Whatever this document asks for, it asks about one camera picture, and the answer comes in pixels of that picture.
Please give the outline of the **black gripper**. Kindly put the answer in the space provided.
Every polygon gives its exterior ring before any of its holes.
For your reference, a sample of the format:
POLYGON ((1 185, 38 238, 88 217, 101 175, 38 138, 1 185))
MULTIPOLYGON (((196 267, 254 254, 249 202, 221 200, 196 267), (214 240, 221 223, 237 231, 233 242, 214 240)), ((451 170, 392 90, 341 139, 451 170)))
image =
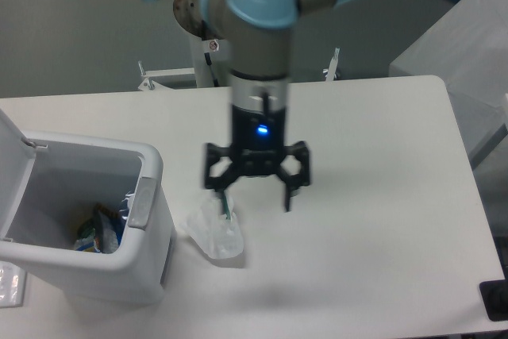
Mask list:
POLYGON ((241 176, 276 175, 284 184, 284 208, 291 210, 291 198, 301 187, 311 184, 310 149, 305 141, 285 146, 286 109, 267 115, 232 107, 230 147, 205 144, 203 186, 212 190, 221 212, 232 212, 226 190, 241 176), (298 170, 291 174, 282 164, 293 157, 298 170))

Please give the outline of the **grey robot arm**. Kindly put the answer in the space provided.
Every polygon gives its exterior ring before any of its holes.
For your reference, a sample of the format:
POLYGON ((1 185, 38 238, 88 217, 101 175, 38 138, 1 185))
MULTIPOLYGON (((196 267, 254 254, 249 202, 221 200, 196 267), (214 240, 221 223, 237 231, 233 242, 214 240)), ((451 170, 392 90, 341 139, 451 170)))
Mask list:
POLYGON ((206 145, 206 189, 224 197, 241 177, 274 175, 290 200, 310 185, 308 146, 285 143, 293 30, 300 17, 350 1, 198 0, 202 25, 231 47, 231 142, 206 145))

